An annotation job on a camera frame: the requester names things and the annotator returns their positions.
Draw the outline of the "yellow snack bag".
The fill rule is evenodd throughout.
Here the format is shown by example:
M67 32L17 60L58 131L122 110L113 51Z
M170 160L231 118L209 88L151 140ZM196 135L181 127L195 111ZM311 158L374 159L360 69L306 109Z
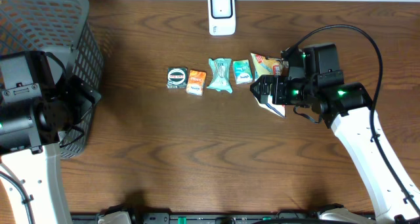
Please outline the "yellow snack bag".
M251 58L255 68L254 81L257 81L263 75L288 76L288 62L284 62L280 58L262 56L255 53L251 53ZM285 118L284 105L274 105L269 102L268 104L260 104L259 106L281 118Z

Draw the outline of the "teal tissue pack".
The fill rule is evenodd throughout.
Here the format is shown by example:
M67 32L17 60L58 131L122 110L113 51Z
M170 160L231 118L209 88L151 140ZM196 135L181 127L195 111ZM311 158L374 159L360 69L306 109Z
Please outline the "teal tissue pack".
M234 61L232 67L237 84L251 83L253 81L248 60Z

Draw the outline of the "teal snack packet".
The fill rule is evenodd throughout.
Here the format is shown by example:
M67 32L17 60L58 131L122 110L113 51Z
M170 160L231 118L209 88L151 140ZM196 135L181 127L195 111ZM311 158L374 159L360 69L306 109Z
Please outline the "teal snack packet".
M213 79L207 86L208 89L214 89L216 91L227 91L228 93L233 92L229 80L231 63L231 58L209 59L209 66L211 67L213 73Z

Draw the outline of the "orange tissue pack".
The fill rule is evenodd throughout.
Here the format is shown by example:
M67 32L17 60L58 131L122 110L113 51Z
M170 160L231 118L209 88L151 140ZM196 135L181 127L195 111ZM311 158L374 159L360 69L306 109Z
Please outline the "orange tissue pack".
M202 96L206 76L206 72L190 70L186 92L191 95Z

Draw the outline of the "round clear packaged item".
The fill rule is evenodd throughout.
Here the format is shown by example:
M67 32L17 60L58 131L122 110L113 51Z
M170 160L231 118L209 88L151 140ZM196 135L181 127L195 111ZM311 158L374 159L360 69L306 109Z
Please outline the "round clear packaged item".
M187 68L168 68L167 88L168 89L185 89L188 83Z

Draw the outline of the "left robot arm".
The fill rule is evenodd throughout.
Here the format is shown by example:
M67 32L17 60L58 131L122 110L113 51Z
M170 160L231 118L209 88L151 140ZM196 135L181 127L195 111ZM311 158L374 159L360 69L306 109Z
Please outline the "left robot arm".
M60 150L85 135L79 124L101 99L80 77L63 70L55 80L52 53L1 57L1 184L16 223L71 223Z

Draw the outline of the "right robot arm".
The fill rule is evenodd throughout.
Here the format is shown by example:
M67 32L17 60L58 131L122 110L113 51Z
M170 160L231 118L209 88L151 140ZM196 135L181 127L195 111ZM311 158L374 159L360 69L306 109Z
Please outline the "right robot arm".
M311 108L340 140L369 194L377 223L418 223L419 189L381 128L375 101L340 70L303 78L260 76L250 86L259 104Z

